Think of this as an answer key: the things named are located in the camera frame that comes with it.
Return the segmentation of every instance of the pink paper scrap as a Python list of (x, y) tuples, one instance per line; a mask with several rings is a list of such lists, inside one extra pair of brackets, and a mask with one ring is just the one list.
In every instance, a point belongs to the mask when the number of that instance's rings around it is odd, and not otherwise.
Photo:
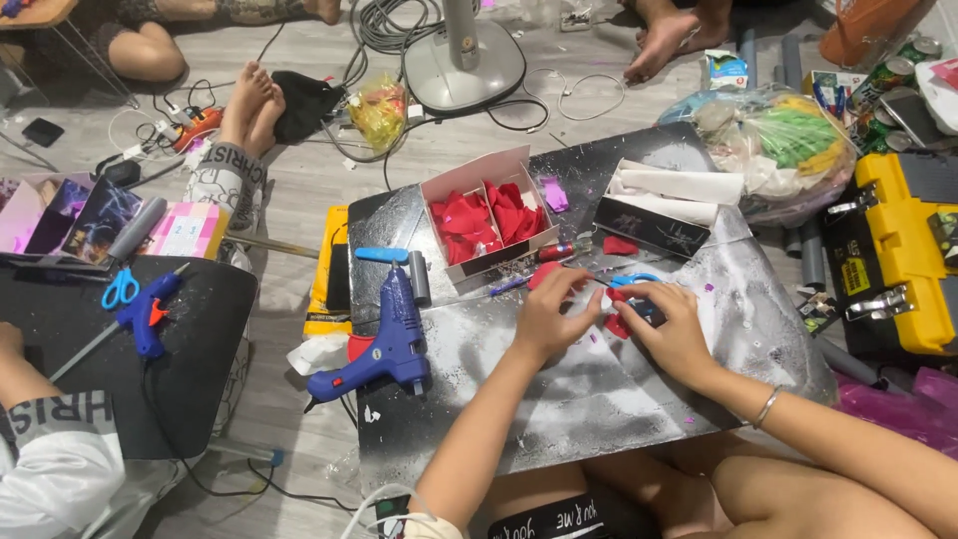
[(569, 199), (565, 197), (565, 191), (559, 187), (558, 176), (541, 177), (539, 183), (545, 190), (545, 201), (552, 211), (559, 213), (569, 209)]

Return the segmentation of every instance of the metal latch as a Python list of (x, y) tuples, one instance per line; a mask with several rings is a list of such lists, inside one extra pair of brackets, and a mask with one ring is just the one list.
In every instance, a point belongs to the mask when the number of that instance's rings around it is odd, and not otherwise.
[(832, 224), (854, 211), (863, 212), (876, 204), (878, 204), (878, 197), (875, 196), (875, 184), (872, 183), (862, 189), (851, 202), (836, 204), (826, 210), (825, 224)]
[(890, 291), (875, 296), (875, 299), (853, 303), (845, 309), (845, 318), (853, 321), (869, 316), (872, 320), (886, 320), (912, 311), (915, 306), (908, 303), (904, 296), (907, 290), (905, 285), (898, 285)]

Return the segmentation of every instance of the orange bag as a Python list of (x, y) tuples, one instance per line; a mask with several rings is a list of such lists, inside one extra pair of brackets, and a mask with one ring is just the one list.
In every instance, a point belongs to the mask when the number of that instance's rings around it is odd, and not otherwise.
[(881, 47), (895, 34), (899, 22), (920, 0), (851, 0), (847, 9), (835, 0), (838, 19), (822, 36), (818, 52), (822, 58), (843, 68), (851, 68), (872, 47)]

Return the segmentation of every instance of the pink plastic bag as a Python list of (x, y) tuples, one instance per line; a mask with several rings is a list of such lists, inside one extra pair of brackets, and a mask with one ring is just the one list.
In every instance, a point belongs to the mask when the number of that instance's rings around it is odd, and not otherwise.
[(837, 376), (838, 410), (958, 460), (958, 378), (922, 367), (913, 395), (893, 395)]

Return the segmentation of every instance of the yellow plastic bag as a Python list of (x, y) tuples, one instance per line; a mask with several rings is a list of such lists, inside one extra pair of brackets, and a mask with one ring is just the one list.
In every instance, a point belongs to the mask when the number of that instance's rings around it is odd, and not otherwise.
[(375, 153), (385, 152), (402, 134), (406, 112), (405, 88), (388, 73), (367, 81), (346, 103), (353, 125), (373, 146)]

